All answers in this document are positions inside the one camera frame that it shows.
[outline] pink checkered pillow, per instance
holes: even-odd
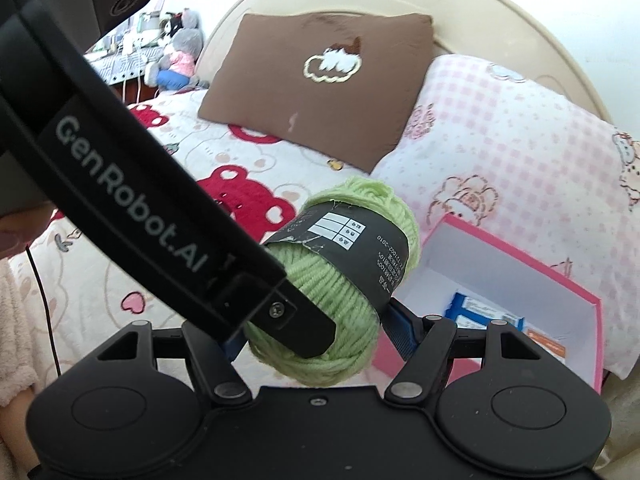
[[[640,141],[488,61],[441,56],[372,177],[426,237],[445,213],[555,267],[602,300],[605,367],[640,354]]]

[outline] yarn ball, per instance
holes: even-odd
[[[353,176],[311,197],[303,210],[330,201],[365,207],[395,224],[408,240],[405,273],[417,266],[418,225],[411,210],[389,186]],[[283,264],[289,281],[334,320],[336,332],[334,342],[324,354],[305,359],[248,323],[244,331],[253,354],[281,374],[317,388],[333,386],[366,368],[380,331],[378,314],[367,298],[332,264],[301,244],[277,242],[267,245],[267,249]]]

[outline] gray plush toy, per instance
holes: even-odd
[[[164,48],[164,56],[148,63],[145,84],[163,90],[180,90],[185,86],[208,88],[209,83],[195,75],[195,63],[202,52],[202,35],[196,28],[198,20],[189,9],[171,19],[171,42]]]

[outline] blue package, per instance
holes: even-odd
[[[511,312],[495,308],[456,292],[444,317],[456,322],[460,328],[486,328],[493,319],[503,319],[521,332],[525,319]]]

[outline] black robotic device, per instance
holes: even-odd
[[[382,324],[406,365],[383,398],[359,387],[254,399],[231,364],[245,322],[302,357],[323,353],[335,325],[78,52],[148,0],[92,0],[84,21],[65,1],[0,0],[0,174],[23,191],[0,214],[49,197],[188,321],[132,323],[36,398],[27,424],[44,479],[598,478],[606,405],[501,321],[462,330],[392,300]],[[454,359],[471,357],[482,369],[446,387]],[[184,359],[194,390],[158,358]]]

